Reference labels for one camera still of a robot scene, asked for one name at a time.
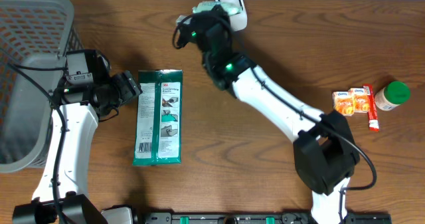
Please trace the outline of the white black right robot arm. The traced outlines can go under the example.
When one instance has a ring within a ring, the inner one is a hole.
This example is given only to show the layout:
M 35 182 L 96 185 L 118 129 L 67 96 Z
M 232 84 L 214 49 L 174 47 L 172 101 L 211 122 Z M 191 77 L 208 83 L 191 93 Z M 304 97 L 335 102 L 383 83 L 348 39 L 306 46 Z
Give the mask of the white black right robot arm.
M 259 111 L 292 142 L 296 172 L 312 192 L 312 221 L 346 223 L 345 194 L 361 155 L 346 118 L 297 99 L 236 51 L 231 19 L 239 12 L 226 3 L 199 3 L 179 26 L 179 47 L 196 44 L 214 84 Z

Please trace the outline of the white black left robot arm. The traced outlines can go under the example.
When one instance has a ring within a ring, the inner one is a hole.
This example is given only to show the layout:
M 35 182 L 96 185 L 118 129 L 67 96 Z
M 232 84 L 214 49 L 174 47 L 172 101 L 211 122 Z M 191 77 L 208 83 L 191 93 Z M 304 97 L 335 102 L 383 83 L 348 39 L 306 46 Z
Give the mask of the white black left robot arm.
M 129 71 L 110 75 L 111 65 L 96 49 L 68 51 L 64 65 L 54 66 L 61 78 L 48 93 L 26 66 L 10 68 L 46 96 L 52 107 L 52 136 L 42 178 L 30 203 L 14 208 L 14 223 L 138 223 L 135 209 L 115 205 L 98 210 L 89 200 L 90 150 L 98 124 L 110 112 L 137 98 L 142 90 Z

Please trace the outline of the green lid Knorr jar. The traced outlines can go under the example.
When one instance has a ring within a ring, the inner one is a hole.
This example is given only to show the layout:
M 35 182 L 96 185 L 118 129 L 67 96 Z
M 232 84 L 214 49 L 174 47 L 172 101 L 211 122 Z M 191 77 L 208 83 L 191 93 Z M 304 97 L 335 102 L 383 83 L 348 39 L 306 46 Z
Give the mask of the green lid Knorr jar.
M 410 88 L 401 81 L 393 81 L 375 94 L 375 104 L 383 111 L 390 111 L 410 99 Z

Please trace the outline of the narrow orange tissue box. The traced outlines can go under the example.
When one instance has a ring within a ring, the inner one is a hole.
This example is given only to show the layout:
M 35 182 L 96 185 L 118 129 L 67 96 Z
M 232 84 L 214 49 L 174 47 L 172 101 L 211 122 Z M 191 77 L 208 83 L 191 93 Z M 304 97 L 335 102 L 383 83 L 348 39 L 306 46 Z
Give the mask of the narrow orange tissue box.
M 353 99 L 354 113 L 367 113 L 369 111 L 369 97 L 364 88 L 350 88 L 349 94 Z

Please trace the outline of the orange Kleenex tissue box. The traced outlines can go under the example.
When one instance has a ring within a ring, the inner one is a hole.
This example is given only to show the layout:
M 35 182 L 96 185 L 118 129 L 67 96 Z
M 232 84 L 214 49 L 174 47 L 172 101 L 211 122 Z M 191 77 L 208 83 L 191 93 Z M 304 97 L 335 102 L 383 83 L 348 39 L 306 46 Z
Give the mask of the orange Kleenex tissue box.
M 349 92 L 337 91 L 332 94 L 333 109 L 344 116 L 352 116 L 354 112 L 354 103 Z

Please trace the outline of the red sachet stick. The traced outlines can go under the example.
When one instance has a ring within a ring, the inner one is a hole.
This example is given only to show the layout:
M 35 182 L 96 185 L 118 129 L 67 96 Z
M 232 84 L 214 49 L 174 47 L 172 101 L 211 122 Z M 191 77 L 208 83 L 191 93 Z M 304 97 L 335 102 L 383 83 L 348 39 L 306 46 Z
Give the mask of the red sachet stick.
M 369 99 L 369 111 L 368 111 L 368 119 L 369 119 L 369 130 L 378 132 L 379 131 L 379 121 L 378 121 L 378 114 L 377 114 L 377 107 L 375 104 L 375 97 L 373 93 L 373 87 L 371 84 L 364 84 L 363 88 L 365 89 L 365 92 L 367 93 L 368 99 Z

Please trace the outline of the green 3M gloves pack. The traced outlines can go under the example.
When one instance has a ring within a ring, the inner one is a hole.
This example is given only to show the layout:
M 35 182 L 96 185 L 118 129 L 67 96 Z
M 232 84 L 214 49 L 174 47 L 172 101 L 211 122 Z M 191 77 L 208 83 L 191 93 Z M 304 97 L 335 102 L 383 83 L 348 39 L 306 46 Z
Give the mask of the green 3M gloves pack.
M 141 70 L 133 166 L 181 163 L 182 70 Z

